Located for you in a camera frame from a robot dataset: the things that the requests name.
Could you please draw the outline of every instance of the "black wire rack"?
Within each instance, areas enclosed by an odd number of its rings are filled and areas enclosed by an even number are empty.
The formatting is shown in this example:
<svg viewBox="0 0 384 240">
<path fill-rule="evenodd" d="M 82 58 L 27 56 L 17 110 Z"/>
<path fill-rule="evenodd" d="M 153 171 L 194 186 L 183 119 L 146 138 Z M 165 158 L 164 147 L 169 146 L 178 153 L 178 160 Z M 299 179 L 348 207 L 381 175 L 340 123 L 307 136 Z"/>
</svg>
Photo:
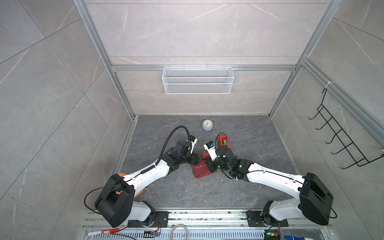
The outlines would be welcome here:
<svg viewBox="0 0 384 240">
<path fill-rule="evenodd" d="M 316 130 L 320 130 L 320 129 L 322 129 L 324 126 L 328 125 L 328 126 L 332 129 L 332 131 L 334 132 L 334 135 L 333 135 L 332 140 L 331 140 L 330 142 L 325 142 L 325 143 L 326 143 L 326 144 L 330 144 L 331 142 L 333 142 L 333 140 L 335 139 L 335 137 L 337 137 L 337 138 L 339 139 L 339 141 L 341 142 L 341 144 L 343 145 L 343 148 L 342 148 L 342 149 L 340 149 L 340 150 L 339 150 L 338 152 L 336 152 L 336 153 L 331 152 L 331 154 L 338 154 L 339 152 L 341 152 L 342 150 L 345 149 L 345 150 L 349 153 L 349 155 L 351 156 L 351 158 L 353 159 L 353 161 L 355 162 L 355 163 L 349 165 L 348 167 L 340 167 L 340 168 L 341 168 L 341 169 L 347 169 L 347 168 L 349 168 L 349 167 L 352 167 L 353 165 L 357 165 L 357 166 L 359 166 L 359 167 L 362 167 L 362 166 L 364 166 L 364 165 L 366 165 L 366 164 L 368 164 L 368 163 L 371 163 L 371 162 L 373 162 L 373 161 L 376 161 L 376 160 L 378 160 L 378 159 L 384 157 L 384 154 L 382 154 L 380 157 L 378 157 L 378 158 L 376 158 L 376 159 L 373 159 L 373 160 L 369 161 L 369 160 L 364 156 L 364 154 L 360 151 L 360 149 L 356 146 L 356 144 L 355 144 L 355 143 L 352 141 L 352 139 L 349 137 L 349 135 L 347 134 L 347 132 L 345 132 L 345 130 L 344 130 L 344 129 L 340 126 L 340 124 L 338 123 L 338 121 L 332 116 L 332 114 L 328 111 L 328 109 L 323 105 L 324 97 L 325 97 L 325 94 L 327 93 L 327 89 L 324 88 L 323 91 L 322 91 L 321 93 L 324 93 L 324 95 L 323 95 L 323 99 L 322 99 L 322 101 L 321 101 L 320 106 L 317 108 L 317 113 L 316 113 L 316 115 L 315 115 L 313 118 L 309 118 L 309 119 L 312 120 L 312 119 L 314 119 L 317 115 L 320 114 L 320 115 L 323 117 L 323 119 L 325 120 L 325 123 L 324 123 L 324 125 L 323 125 L 321 128 L 316 128 Z M 325 110 L 325 111 L 331 116 L 328 120 L 327 120 L 327 119 L 324 117 L 324 115 L 321 113 L 322 110 Z M 336 122 L 337 126 L 340 127 L 340 130 L 336 131 L 336 130 L 329 124 L 329 121 L 331 121 L 332 119 Z M 342 133 L 344 133 L 344 134 L 348 137 L 348 139 L 351 141 L 351 143 L 346 144 L 346 143 L 344 143 L 344 142 L 341 140 L 339 134 L 342 134 Z M 354 146 L 354 147 L 360 152 L 360 154 L 362 155 L 363 158 L 362 158 L 361 160 L 358 160 L 358 161 L 357 161 L 357 160 L 353 157 L 353 155 L 351 154 L 350 150 L 348 150 L 348 147 L 349 147 L 349 146 Z"/>
</svg>

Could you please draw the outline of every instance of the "white wire basket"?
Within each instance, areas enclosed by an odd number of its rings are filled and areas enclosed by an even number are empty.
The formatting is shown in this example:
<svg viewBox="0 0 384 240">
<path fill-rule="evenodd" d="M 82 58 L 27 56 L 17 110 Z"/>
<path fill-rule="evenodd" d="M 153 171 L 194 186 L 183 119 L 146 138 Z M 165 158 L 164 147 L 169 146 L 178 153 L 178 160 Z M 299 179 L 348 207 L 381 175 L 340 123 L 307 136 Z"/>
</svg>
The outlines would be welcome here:
<svg viewBox="0 0 384 240">
<path fill-rule="evenodd" d="M 230 93 L 233 71 L 225 66 L 165 67 L 162 80 L 166 94 Z"/>
</svg>

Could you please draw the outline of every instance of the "gray floor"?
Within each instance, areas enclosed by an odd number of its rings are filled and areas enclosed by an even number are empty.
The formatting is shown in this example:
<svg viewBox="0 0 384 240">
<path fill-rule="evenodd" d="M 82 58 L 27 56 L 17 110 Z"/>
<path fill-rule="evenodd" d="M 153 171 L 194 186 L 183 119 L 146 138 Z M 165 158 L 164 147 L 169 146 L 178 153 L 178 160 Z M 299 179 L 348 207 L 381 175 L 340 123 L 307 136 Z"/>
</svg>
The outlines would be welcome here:
<svg viewBox="0 0 384 240">
<path fill-rule="evenodd" d="M 216 121 L 215 130 L 205 132 L 203 120 Z M 225 132 L 229 147 L 238 158 L 252 160 L 265 167 L 295 173 L 277 132 L 268 116 L 140 116 L 121 172 L 131 173 L 154 162 L 169 133 L 185 125 L 197 139 L 195 152 Z M 167 148 L 186 139 L 183 129 L 177 130 Z M 236 181 L 216 172 L 196 179 L 192 166 L 183 164 L 172 174 L 148 186 L 149 191 L 136 198 L 155 208 L 263 208 L 268 200 L 285 200 L 288 194 L 261 184 Z"/>
</svg>

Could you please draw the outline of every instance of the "gray tile wall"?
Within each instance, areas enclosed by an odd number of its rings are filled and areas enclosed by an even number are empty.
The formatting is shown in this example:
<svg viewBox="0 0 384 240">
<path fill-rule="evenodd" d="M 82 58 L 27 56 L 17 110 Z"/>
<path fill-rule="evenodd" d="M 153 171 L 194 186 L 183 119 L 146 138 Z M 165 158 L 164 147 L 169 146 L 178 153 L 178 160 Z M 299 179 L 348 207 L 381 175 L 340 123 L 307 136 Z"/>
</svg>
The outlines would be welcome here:
<svg viewBox="0 0 384 240">
<path fill-rule="evenodd" d="M 313 120 L 308 119 L 317 113 L 316 109 L 323 98 L 322 91 L 323 86 L 303 70 L 273 120 L 300 173 L 320 174 L 333 193 L 333 205 L 338 218 L 330 223 L 338 237 L 382 239 L 384 189 L 381 185 L 384 181 L 384 159 L 362 167 L 340 169 L 354 163 L 352 158 L 346 150 L 332 155 L 331 152 L 342 149 L 341 142 L 336 138 L 331 144 L 326 144 L 333 137 L 330 127 L 315 129 L 325 123 L 320 115 Z M 330 93 L 326 94 L 324 105 L 368 159 L 375 159 L 382 154 L 382 147 Z M 330 124 L 339 129 L 336 122 L 330 121 Z M 345 140 L 346 136 L 341 135 L 341 138 Z M 361 159 L 356 148 L 348 147 L 348 150 L 356 159 Z"/>
<path fill-rule="evenodd" d="M 270 57 L 280 56 L 291 63 L 326 6 L 321 1 L 274 0 L 89 2 L 114 64 L 277 64 L 283 59 Z"/>
<path fill-rule="evenodd" d="M 116 65 L 296 64 L 326 4 L 326 0 L 87 1 Z M 158 72 L 119 73 L 119 77 L 136 114 L 266 115 L 289 76 L 267 76 L 272 74 L 276 72 L 236 72 L 230 94 L 188 96 L 166 95 Z"/>
<path fill-rule="evenodd" d="M 165 94 L 161 71 L 118 72 L 136 114 L 267 115 L 288 71 L 235 71 L 230 94 Z"/>
<path fill-rule="evenodd" d="M 344 0 L 310 59 L 384 125 L 384 1 Z"/>
<path fill-rule="evenodd" d="M 0 1 L 0 42 L 0 239 L 74 239 L 130 119 L 71 0 Z"/>
</svg>

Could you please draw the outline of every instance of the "white alarm clock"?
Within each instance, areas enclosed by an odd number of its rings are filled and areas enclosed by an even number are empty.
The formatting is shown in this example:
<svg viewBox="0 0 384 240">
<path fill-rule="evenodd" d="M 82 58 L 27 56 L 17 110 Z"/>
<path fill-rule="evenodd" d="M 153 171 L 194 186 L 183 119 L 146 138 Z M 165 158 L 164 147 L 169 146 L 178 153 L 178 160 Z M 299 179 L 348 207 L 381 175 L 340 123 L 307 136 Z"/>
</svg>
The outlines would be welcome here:
<svg viewBox="0 0 384 240">
<path fill-rule="evenodd" d="M 208 131 L 211 131 L 213 129 L 214 123 L 211 120 L 206 119 L 206 120 L 204 120 L 202 127 L 203 127 L 203 130 L 208 132 Z"/>
</svg>

